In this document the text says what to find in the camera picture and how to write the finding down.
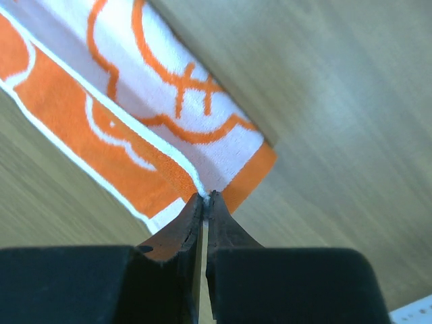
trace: wood grain surface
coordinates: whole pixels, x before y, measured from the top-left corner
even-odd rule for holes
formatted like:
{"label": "wood grain surface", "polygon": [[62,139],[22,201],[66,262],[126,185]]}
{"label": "wood grain surface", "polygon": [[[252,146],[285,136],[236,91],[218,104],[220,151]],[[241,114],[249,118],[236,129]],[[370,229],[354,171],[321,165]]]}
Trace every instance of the wood grain surface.
{"label": "wood grain surface", "polygon": [[350,246],[389,310],[432,293],[432,1],[152,0],[275,145],[234,217]]}

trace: orange and white towel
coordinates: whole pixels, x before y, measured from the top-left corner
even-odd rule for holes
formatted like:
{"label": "orange and white towel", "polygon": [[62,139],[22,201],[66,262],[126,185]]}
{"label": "orange and white towel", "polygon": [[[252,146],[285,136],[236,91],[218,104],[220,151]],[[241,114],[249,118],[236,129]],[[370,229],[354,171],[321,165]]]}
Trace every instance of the orange and white towel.
{"label": "orange and white towel", "polygon": [[155,233],[198,191],[230,211],[275,153],[144,0],[0,0],[0,86]]}

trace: folded towel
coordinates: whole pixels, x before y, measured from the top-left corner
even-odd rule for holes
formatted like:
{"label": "folded towel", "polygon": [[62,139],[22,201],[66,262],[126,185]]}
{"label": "folded towel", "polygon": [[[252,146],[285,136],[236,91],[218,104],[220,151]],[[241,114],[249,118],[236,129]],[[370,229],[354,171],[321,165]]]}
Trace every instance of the folded towel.
{"label": "folded towel", "polygon": [[233,212],[274,164],[144,0],[0,0],[0,14],[1,87],[152,233],[196,191]]}

